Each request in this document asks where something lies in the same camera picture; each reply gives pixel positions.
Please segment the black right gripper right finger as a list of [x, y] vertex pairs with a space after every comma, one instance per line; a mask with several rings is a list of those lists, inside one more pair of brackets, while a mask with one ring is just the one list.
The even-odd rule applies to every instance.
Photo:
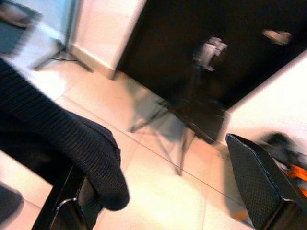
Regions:
[[270, 154], [235, 134], [227, 134], [226, 142], [235, 181], [254, 228], [305, 230], [307, 198]]

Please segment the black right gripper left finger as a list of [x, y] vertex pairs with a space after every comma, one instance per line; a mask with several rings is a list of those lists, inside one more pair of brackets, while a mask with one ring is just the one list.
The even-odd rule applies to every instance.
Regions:
[[56, 180], [32, 229], [91, 230], [101, 210], [85, 173], [70, 165]]

